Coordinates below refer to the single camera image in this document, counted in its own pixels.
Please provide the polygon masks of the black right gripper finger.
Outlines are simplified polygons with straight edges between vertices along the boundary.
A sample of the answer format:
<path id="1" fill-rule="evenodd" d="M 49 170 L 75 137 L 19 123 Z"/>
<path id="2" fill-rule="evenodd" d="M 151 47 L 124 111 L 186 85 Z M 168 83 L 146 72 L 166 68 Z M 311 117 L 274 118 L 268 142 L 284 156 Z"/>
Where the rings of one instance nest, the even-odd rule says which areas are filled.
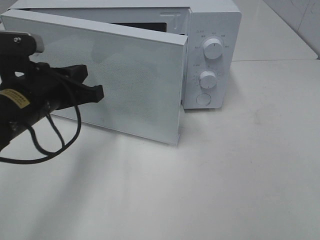
<path id="1" fill-rule="evenodd" d="M 63 79 L 82 84 L 88 76 L 87 66 L 84 64 L 66 67 L 52 67 L 54 73 Z"/>
<path id="2" fill-rule="evenodd" d="M 62 87 L 59 97 L 59 107 L 57 110 L 63 110 L 83 105 L 87 103 L 98 103 L 104 98 L 102 85 L 87 86 L 84 84 L 67 84 L 67 88 Z"/>

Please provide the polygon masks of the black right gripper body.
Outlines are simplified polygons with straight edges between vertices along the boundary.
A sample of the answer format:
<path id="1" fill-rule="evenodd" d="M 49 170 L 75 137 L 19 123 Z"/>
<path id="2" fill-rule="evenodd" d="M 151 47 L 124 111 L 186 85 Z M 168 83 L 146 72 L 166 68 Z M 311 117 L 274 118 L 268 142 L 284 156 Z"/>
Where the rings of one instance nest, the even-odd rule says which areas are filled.
<path id="1" fill-rule="evenodd" d="M 62 87 L 78 83 L 59 77 L 51 68 L 25 56 L 1 56 L 0 116 L 42 118 L 57 110 Z"/>

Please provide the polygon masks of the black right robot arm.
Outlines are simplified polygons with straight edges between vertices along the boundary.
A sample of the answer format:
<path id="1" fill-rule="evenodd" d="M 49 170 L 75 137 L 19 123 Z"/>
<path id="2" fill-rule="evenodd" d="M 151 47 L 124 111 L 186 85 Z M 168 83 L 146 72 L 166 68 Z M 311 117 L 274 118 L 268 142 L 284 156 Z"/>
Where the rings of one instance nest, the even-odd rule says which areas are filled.
<path id="1" fill-rule="evenodd" d="M 101 85 L 84 84 L 86 65 L 51 67 L 45 62 L 0 62 L 0 147 L 56 110 L 104 98 Z"/>

